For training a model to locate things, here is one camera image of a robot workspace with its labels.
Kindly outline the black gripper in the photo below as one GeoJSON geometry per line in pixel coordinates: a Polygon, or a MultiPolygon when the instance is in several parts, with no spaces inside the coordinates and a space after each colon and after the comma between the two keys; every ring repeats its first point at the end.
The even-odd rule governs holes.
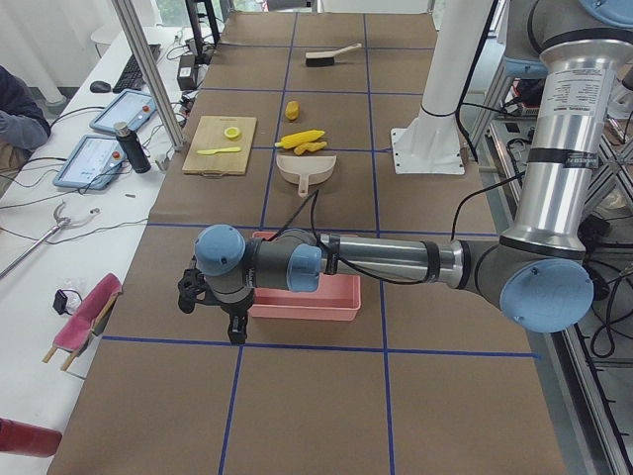
{"type": "MultiPolygon", "coordinates": [[[[214,294],[204,274],[197,268],[185,269],[178,285],[178,307],[181,312],[191,314],[197,305],[213,306],[214,294]]],[[[245,344],[247,340],[247,314],[231,313],[227,328],[231,344],[245,344]]]]}

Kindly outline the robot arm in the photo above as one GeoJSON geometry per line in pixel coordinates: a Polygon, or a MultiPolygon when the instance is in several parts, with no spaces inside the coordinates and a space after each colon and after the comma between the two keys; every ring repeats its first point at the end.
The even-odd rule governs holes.
{"type": "Polygon", "coordinates": [[[178,284],[178,305],[217,306],[234,344],[247,338],[258,288],[313,292],[322,275],[363,274],[400,285],[443,282],[478,294],[511,321],[555,333],[589,310],[593,285],[578,236],[618,70],[632,56],[628,1],[514,1],[506,49],[546,67],[543,95],[511,226],[495,241],[402,241],[281,230],[245,238],[202,231],[178,284]]]}

